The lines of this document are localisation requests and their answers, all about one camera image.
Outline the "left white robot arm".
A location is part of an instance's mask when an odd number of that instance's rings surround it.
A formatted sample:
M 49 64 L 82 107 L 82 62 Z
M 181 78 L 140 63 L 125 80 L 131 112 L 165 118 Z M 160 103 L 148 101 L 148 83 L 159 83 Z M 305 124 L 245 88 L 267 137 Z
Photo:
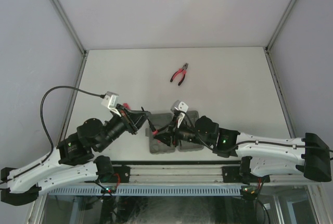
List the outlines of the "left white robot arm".
M 60 141 L 52 152 L 18 169 L 1 169 L 1 202 L 21 206 L 62 186 L 80 182 L 109 182 L 114 169 L 108 156 L 99 155 L 123 133 L 136 134 L 151 113 L 118 104 L 109 121 L 90 118 Z

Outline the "red utility knife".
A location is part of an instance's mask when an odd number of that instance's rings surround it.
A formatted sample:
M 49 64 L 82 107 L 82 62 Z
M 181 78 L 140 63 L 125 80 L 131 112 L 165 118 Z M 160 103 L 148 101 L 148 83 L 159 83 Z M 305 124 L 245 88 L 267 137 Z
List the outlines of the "red utility knife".
M 131 109 L 128 103 L 123 103 L 123 107 L 125 107 L 125 108 L 128 109 L 128 110 Z

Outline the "red black screwdriver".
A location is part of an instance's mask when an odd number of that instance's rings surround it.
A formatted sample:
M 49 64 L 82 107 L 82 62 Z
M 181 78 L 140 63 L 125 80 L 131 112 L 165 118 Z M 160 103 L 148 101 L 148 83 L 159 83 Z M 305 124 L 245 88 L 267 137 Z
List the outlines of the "red black screwdriver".
M 148 119 L 148 124 L 149 124 L 150 130 L 152 132 L 152 135 L 156 135 L 158 133 L 158 130 L 155 128 L 155 126 L 149 119 Z

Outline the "grey plastic tool case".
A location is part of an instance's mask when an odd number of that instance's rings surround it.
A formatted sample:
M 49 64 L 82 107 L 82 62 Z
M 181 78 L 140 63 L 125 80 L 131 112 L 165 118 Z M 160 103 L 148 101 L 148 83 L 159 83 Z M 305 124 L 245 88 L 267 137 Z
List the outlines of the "grey plastic tool case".
M 166 127 L 164 130 L 162 130 L 162 133 L 164 133 L 168 130 L 169 123 L 173 119 L 173 114 L 172 113 L 152 114 L 149 119 L 158 131 L 159 129 Z M 177 129 L 176 127 L 173 129 L 172 141 L 174 142 L 172 142 L 171 146 L 168 146 L 165 143 L 155 139 L 151 129 L 147 127 L 145 135 L 148 138 L 150 153 L 153 155 L 158 155 L 158 154 L 174 153 L 175 150 L 178 150 L 179 152 L 195 152 L 202 150 L 204 146 L 201 145 L 201 142 L 197 144 L 194 142 L 188 142 L 185 139 L 181 139 L 180 131 L 185 131 L 185 130 L 191 130 L 190 123 L 187 117 L 185 117 L 185 119 L 182 121 L 182 124 L 179 129 Z

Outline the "red handled pliers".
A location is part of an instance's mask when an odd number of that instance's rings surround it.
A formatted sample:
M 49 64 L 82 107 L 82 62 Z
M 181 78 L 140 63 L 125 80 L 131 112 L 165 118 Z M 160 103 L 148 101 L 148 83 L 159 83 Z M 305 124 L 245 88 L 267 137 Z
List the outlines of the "red handled pliers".
M 187 74 L 187 68 L 188 68 L 188 63 L 185 63 L 178 71 L 176 71 L 173 74 L 173 76 L 170 79 L 170 82 L 173 82 L 178 75 L 182 75 L 180 82 L 177 84 L 178 86 L 181 86 L 185 80 Z

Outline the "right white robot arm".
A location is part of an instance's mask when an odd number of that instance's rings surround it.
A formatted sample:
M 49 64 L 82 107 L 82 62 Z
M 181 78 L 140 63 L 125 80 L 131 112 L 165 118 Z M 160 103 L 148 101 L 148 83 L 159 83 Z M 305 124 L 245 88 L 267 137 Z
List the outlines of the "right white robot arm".
M 154 139 L 167 146 L 201 144 L 219 157 L 240 158 L 239 176 L 246 182 L 270 175 L 303 175 L 316 182 L 332 180 L 332 151 L 314 133 L 306 133 L 303 138 L 264 138 L 221 128 L 206 116 L 192 122 L 183 114 L 160 129 L 150 128 Z

